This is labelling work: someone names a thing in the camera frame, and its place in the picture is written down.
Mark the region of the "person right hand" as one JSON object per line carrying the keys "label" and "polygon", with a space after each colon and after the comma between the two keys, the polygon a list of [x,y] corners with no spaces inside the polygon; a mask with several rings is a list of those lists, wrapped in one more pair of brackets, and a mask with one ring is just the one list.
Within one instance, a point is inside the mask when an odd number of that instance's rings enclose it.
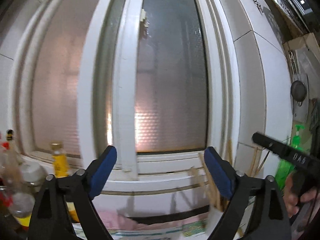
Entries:
{"label": "person right hand", "polygon": [[307,203],[312,200],[318,200],[319,199],[319,193],[316,189],[311,189],[310,191],[304,193],[300,198],[296,194],[294,194],[291,191],[291,188],[293,187],[293,175],[294,172],[291,172],[286,181],[285,181],[285,187],[283,189],[283,200],[285,203],[285,207],[288,213],[289,218],[296,215],[299,211],[298,202],[301,203]]}

